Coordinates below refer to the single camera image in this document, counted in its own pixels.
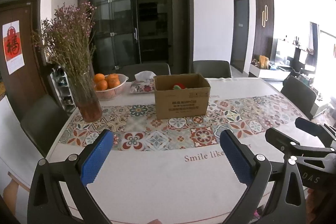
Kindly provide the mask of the person right hand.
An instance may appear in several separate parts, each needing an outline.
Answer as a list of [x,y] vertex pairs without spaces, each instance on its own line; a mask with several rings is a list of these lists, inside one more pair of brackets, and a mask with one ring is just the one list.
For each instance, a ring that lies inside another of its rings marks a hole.
[[326,192],[316,190],[316,189],[307,189],[306,197],[306,223],[312,223],[320,213],[319,207],[322,205],[323,200],[327,196]]

